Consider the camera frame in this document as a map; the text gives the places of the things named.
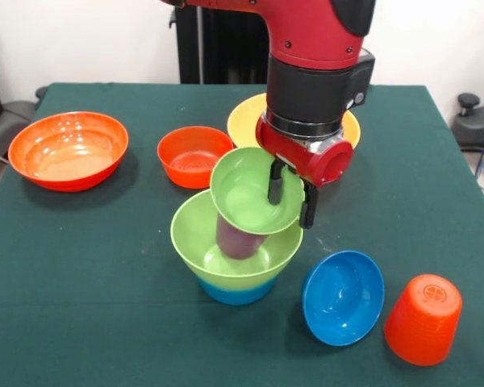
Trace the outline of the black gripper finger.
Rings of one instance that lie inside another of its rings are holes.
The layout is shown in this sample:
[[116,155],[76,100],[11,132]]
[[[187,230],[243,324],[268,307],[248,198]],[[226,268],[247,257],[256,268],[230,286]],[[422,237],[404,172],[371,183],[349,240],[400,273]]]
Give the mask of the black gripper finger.
[[270,166],[269,172],[269,188],[268,188],[268,200],[273,206],[278,205],[282,200],[283,193],[283,178],[282,170],[286,166],[286,163],[275,158]]
[[309,181],[304,181],[303,191],[304,200],[299,215],[299,226],[304,230],[309,230],[314,224],[319,192],[317,187]]

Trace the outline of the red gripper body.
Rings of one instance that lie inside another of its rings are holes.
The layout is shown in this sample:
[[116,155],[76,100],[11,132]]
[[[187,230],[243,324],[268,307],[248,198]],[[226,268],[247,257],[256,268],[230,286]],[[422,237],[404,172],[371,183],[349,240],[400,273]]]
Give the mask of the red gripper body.
[[276,131],[262,114],[257,121],[256,138],[271,156],[292,167],[305,181],[322,187],[337,181],[348,168],[353,147],[342,135],[305,142]]

